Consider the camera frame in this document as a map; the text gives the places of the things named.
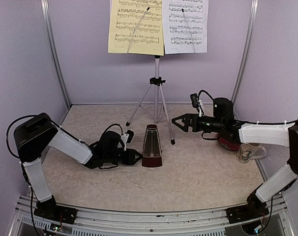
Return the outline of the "yellow sheet music page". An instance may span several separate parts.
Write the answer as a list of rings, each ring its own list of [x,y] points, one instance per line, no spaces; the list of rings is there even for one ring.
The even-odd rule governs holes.
[[[164,55],[161,0],[113,0],[108,53]]]

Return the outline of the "white perforated music stand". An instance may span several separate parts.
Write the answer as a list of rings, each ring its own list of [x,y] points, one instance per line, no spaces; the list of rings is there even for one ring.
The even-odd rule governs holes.
[[[171,128],[171,123],[170,123],[170,119],[169,119],[167,105],[166,105],[166,101],[165,101],[165,97],[164,97],[164,91],[163,91],[163,87],[162,87],[162,85],[163,85],[163,83],[165,83],[165,81],[160,77],[160,58],[161,58],[161,56],[158,56],[158,55],[154,56],[154,77],[152,77],[149,80],[149,84],[148,84],[146,90],[144,91],[143,95],[141,96],[140,101],[138,102],[138,104],[135,107],[134,111],[132,112],[129,120],[126,122],[126,126],[129,126],[131,124],[136,112],[141,107],[141,104],[142,104],[145,96],[147,95],[149,89],[151,87],[154,87],[154,115],[153,115],[153,121],[154,121],[154,123],[159,122],[160,112],[163,110],[164,114],[165,114],[165,117],[166,117],[168,129],[169,129],[171,144],[174,145],[175,144],[175,139],[174,139],[173,131],[172,131],[172,128]]]

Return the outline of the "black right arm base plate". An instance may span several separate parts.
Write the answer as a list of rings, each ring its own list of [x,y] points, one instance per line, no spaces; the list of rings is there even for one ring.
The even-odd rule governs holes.
[[[269,210],[266,206],[250,209],[248,205],[241,205],[227,208],[226,213],[229,223],[234,224],[268,215]]]

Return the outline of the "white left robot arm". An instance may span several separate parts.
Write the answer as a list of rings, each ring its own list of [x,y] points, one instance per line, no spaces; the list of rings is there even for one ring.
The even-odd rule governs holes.
[[[47,113],[22,116],[8,125],[5,133],[7,149],[19,160],[37,206],[49,218],[57,218],[60,207],[43,171],[43,151],[54,149],[94,174],[109,172],[119,165],[135,165],[143,156],[127,146],[133,139],[133,131],[121,129],[115,132],[111,130],[113,126],[109,125],[99,140],[87,144],[53,121]]]

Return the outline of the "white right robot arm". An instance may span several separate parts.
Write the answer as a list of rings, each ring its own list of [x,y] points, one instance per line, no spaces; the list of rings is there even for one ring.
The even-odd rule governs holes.
[[[290,187],[298,178],[298,119],[283,123],[259,123],[236,120],[233,103],[227,98],[213,99],[213,115],[206,116],[197,94],[191,96],[196,114],[173,118],[172,123],[184,132],[218,133],[230,143],[267,144],[289,148],[290,158],[271,178],[255,189],[247,198],[243,214],[254,218],[276,193]]]

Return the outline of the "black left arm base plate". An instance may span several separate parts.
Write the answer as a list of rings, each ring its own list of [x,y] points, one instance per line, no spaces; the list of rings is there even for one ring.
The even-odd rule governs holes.
[[[77,209],[65,206],[37,206],[34,215],[56,222],[74,224]]]

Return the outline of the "brown wooden metronome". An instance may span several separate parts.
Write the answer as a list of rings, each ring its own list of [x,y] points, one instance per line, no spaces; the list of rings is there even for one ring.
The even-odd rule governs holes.
[[[142,166],[155,168],[162,166],[162,150],[157,125],[148,124],[146,127]]]

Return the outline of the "white sheet music page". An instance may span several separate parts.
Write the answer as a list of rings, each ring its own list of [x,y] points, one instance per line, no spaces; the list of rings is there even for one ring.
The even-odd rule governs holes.
[[[208,0],[164,0],[164,51],[170,54],[207,53]]]

